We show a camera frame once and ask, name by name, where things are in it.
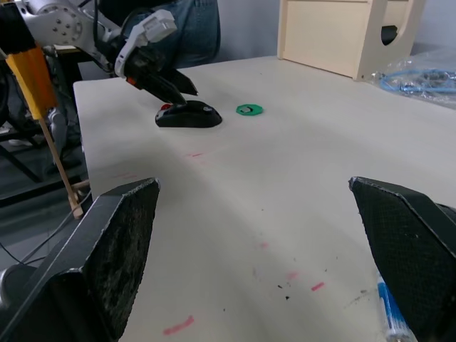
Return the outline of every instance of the floor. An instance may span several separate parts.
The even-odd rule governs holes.
[[[12,111],[18,110],[20,100],[15,92],[10,92],[9,106]],[[75,119],[76,114],[70,114],[69,119]],[[20,161],[36,173],[41,179],[60,179],[58,174],[46,173],[52,163],[51,153],[46,144],[39,150],[31,147],[12,147],[8,142],[1,143],[3,147],[11,151]],[[81,147],[72,150],[68,158],[81,160],[82,164],[69,170],[70,175],[80,175],[87,178],[86,166]],[[21,171],[17,170],[10,162],[0,158],[0,196],[5,196],[12,191],[26,190],[34,183]],[[91,199],[83,206],[88,209]],[[65,189],[56,190],[39,197],[26,200],[5,208],[0,208],[0,243],[2,243],[17,259],[22,259],[37,244],[47,238],[62,222],[71,208]],[[45,244],[29,260],[44,257],[60,239],[71,232],[78,221],[71,215],[63,230]],[[0,270],[16,264],[3,249],[0,248]]]

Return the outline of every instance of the table surface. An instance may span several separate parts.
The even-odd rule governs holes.
[[[275,58],[184,73],[221,125],[159,128],[162,103],[145,91],[75,86],[93,194],[161,183],[121,341],[384,341],[348,180],[456,205],[456,113]],[[241,116],[244,103],[265,111]]]

